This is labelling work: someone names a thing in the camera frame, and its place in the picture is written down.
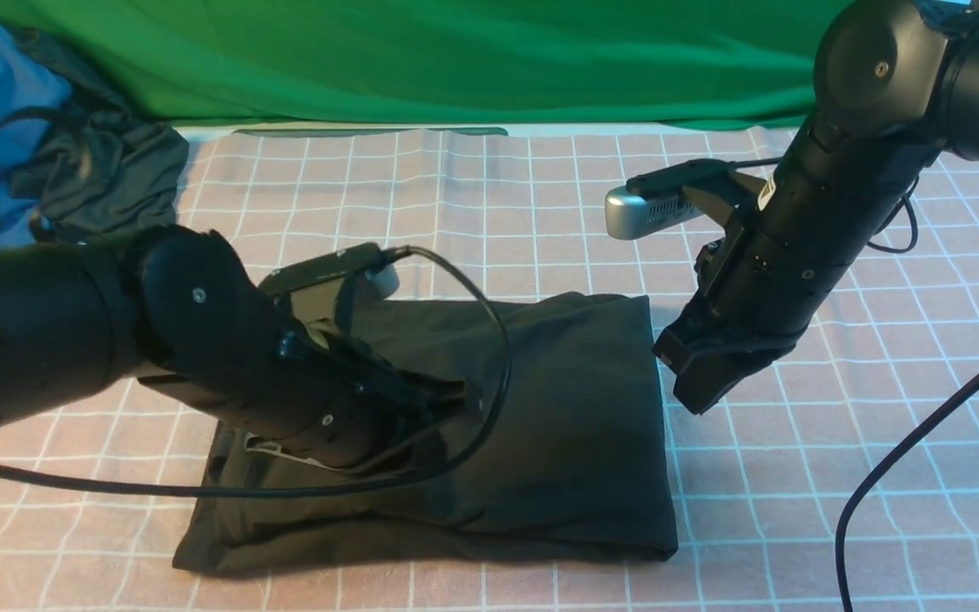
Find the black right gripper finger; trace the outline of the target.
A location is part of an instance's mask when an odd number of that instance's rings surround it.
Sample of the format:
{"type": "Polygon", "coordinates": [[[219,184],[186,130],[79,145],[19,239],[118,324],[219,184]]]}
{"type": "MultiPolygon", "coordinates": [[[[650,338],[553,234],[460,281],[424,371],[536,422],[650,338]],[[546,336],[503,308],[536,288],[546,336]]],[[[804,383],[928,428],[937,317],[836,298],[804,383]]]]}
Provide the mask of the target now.
{"type": "Polygon", "coordinates": [[[781,346],[673,345],[672,394],[693,415],[710,410],[745,378],[769,367],[784,356],[781,346]]]}
{"type": "Polygon", "coordinates": [[[717,319],[676,319],[665,327],[653,352],[677,375],[714,371],[722,363],[729,326],[717,319]]]}

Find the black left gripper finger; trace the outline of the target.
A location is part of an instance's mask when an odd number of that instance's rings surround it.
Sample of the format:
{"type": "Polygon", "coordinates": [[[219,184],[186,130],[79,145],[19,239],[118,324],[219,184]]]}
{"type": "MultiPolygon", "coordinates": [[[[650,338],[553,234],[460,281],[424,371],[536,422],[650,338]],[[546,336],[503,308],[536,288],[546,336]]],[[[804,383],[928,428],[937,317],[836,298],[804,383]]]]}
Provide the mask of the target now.
{"type": "Polygon", "coordinates": [[[274,440],[260,437],[253,433],[245,433],[245,452],[260,454],[260,456],[272,456],[299,464],[308,465],[312,468],[329,468],[320,462],[314,455],[314,450],[287,448],[286,445],[274,440]]]}
{"type": "Polygon", "coordinates": [[[420,406],[435,417],[482,417],[484,396],[478,383],[460,379],[443,379],[424,373],[405,373],[405,382],[415,389],[420,406]]]}

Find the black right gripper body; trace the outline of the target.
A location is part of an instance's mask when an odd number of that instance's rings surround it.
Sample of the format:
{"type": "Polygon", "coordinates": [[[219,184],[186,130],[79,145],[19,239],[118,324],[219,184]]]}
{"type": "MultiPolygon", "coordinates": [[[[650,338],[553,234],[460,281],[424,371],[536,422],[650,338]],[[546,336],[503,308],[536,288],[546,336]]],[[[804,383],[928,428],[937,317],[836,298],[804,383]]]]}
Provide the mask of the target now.
{"type": "Polygon", "coordinates": [[[710,354],[781,351],[793,346],[851,266],[852,210],[809,206],[770,234],[750,207],[703,205],[724,229],[700,265],[699,295],[688,303],[685,346],[710,354]]]}

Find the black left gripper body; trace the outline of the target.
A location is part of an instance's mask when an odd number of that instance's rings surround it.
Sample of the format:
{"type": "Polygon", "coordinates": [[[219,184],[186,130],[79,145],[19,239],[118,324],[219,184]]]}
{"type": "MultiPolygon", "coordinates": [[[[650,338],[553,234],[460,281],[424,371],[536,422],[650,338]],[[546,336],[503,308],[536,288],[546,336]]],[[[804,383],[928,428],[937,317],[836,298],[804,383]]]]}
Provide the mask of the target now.
{"type": "Polygon", "coordinates": [[[361,341],[287,334],[264,356],[193,376],[193,407],[241,433],[312,449],[325,470],[396,470],[433,422],[405,373],[361,341]]]}

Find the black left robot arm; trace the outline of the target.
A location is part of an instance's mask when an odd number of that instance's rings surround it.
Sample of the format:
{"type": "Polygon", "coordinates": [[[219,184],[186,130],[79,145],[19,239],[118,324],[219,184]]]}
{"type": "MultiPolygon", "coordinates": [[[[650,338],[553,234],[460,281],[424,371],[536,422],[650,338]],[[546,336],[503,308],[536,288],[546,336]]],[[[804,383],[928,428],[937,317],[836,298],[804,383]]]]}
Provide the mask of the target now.
{"type": "Polygon", "coordinates": [[[250,451],[370,472],[483,411],[474,384],[388,363],[351,333],[411,254],[365,243],[257,283],[224,237],[182,226],[0,252],[0,426],[135,378],[250,451]]]}

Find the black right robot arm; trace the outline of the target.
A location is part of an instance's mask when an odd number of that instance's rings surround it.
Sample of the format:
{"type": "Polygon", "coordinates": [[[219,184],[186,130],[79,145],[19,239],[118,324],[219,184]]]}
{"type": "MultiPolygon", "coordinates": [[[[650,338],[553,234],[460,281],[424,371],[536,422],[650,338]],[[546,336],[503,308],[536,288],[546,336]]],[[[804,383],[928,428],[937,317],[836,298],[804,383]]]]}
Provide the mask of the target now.
{"type": "Polygon", "coordinates": [[[795,349],[922,170],[943,152],[979,162],[979,1],[851,3],[823,36],[813,89],[770,179],[703,160],[684,185],[724,231],[654,348],[692,414],[795,349]]]}

